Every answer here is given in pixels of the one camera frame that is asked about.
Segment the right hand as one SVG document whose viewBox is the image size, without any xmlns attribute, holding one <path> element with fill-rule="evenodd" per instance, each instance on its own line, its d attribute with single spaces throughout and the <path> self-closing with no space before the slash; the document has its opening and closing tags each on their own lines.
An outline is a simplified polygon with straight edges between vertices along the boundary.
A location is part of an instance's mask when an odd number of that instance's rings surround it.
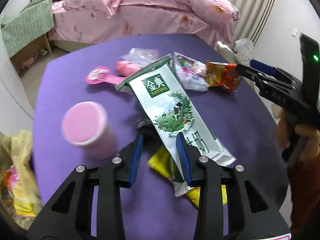
<svg viewBox="0 0 320 240">
<path fill-rule="evenodd" d="M 306 163 L 319 156 L 319 130 L 308 124 L 296 124 L 282 108 L 273 111 L 278 119 L 275 139 L 283 148 L 282 157 L 289 166 L 297 161 Z"/>
</svg>

